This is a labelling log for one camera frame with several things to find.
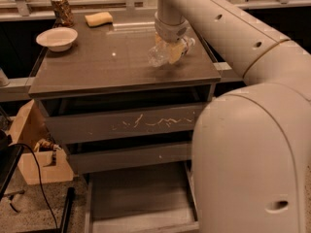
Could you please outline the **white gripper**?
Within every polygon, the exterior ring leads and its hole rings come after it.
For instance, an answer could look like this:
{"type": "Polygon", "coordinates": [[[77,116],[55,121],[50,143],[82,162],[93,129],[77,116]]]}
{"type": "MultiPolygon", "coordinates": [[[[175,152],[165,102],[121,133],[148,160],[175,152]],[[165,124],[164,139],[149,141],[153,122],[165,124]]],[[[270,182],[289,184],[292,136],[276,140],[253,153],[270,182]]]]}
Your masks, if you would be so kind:
{"type": "Polygon", "coordinates": [[[184,44],[182,42],[175,43],[180,40],[188,29],[187,20],[180,14],[165,17],[159,12],[155,13],[155,44],[161,46],[164,40],[168,45],[168,62],[174,64],[183,53],[184,44]]]}

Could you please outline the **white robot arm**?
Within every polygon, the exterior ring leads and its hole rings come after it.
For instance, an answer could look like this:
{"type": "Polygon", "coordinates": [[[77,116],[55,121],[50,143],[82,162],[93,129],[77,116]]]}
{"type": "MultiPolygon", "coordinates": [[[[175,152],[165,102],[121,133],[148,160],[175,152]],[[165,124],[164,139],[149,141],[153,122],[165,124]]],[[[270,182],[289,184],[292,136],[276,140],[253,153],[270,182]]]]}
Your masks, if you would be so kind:
{"type": "Polygon", "coordinates": [[[190,25],[245,87],[202,111],[192,138],[199,233],[306,233],[310,55],[226,0],[158,0],[168,42],[190,25]]]}

